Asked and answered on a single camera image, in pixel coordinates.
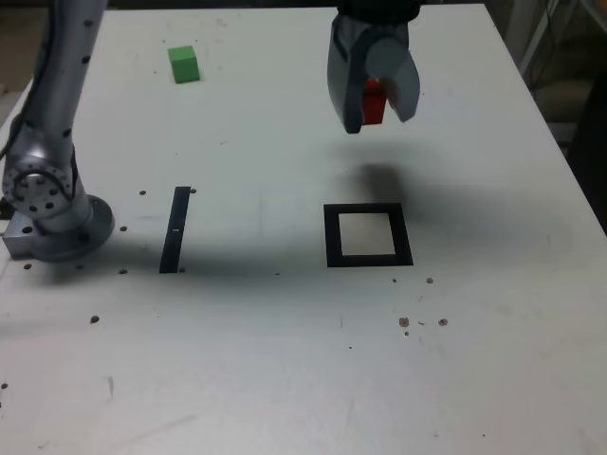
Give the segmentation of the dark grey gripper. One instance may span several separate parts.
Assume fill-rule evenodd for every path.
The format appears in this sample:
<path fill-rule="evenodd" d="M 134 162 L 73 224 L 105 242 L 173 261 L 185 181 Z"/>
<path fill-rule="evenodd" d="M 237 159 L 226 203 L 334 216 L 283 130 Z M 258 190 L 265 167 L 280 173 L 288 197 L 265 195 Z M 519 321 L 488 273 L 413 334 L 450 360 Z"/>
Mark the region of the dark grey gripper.
<path fill-rule="evenodd" d="M 369 48 L 364 69 L 363 48 Z M 347 134 L 363 122 L 362 94 L 367 75 L 379 86 L 401 122 L 414 117 L 420 79 L 409 51 L 409 23 L 378 24 L 338 15 L 332 23 L 327 60 L 327 86 Z"/>

